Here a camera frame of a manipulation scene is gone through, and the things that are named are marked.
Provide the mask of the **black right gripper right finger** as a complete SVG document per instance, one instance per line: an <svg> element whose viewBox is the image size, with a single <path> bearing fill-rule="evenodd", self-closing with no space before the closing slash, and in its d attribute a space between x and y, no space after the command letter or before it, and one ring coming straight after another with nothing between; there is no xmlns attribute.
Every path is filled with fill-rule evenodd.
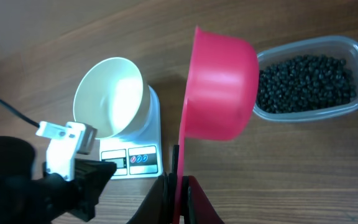
<svg viewBox="0 0 358 224"><path fill-rule="evenodd" d="M192 175L182 178L181 216L184 224L224 224Z"/></svg>

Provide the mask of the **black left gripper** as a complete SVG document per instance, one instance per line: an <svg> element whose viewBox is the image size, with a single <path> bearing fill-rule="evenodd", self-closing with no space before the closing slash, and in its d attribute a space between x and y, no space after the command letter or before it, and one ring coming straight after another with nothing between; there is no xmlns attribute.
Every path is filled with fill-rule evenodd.
<svg viewBox="0 0 358 224"><path fill-rule="evenodd" d="M114 162L75 159L74 179L68 180L56 173L47 173L44 164L42 183L47 188L45 220L50 222L64 213L84 222L93 219L99 197L116 170Z"/></svg>

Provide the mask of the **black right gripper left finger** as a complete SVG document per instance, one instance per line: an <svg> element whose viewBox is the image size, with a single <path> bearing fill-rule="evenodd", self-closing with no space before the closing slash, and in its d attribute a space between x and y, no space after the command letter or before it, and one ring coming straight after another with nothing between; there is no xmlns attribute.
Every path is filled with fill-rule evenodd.
<svg viewBox="0 0 358 224"><path fill-rule="evenodd" d="M158 176L127 224L169 224L173 221L179 145L173 146L171 173Z"/></svg>

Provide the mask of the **pink plastic measuring scoop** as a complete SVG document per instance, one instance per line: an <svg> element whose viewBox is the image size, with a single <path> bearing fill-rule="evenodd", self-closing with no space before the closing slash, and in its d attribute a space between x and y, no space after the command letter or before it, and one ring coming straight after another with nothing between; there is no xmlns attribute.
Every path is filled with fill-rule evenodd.
<svg viewBox="0 0 358 224"><path fill-rule="evenodd" d="M250 43L196 27L178 137L173 222L180 221L185 139L228 141L252 116L259 62Z"/></svg>

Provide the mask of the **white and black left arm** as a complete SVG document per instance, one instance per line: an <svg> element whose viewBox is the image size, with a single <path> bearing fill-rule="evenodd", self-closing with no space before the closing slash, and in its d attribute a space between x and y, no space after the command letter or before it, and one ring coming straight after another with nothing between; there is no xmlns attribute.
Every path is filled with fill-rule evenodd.
<svg viewBox="0 0 358 224"><path fill-rule="evenodd" d="M75 159L75 178L44 173L32 179L35 149L27 141L0 136L0 223L50 223L68 212L85 222L116 171L112 162Z"/></svg>

